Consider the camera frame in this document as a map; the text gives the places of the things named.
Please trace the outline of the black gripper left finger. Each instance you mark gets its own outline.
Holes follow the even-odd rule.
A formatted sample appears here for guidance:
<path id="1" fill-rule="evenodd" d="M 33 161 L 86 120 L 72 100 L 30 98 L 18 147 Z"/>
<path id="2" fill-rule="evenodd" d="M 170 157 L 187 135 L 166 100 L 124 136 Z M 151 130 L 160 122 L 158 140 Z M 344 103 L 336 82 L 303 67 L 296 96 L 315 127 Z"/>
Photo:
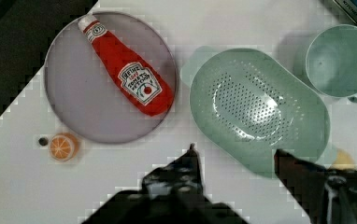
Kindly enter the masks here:
<path id="1" fill-rule="evenodd" d="M 151 199 L 167 196 L 181 188 L 194 189 L 196 193 L 204 191 L 201 163 L 195 143 L 190 143 L 179 158 L 149 172 L 141 182 L 141 192 L 148 194 Z"/>

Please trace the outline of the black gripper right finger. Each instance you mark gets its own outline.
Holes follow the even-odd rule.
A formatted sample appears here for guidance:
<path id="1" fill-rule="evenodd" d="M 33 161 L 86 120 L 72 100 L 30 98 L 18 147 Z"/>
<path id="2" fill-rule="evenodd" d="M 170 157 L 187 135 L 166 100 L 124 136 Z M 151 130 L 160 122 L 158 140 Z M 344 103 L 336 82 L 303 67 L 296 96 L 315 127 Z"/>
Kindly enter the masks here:
<path id="1" fill-rule="evenodd" d="M 357 224 L 357 170 L 325 168 L 283 149 L 274 155 L 274 170 L 311 224 Z"/>

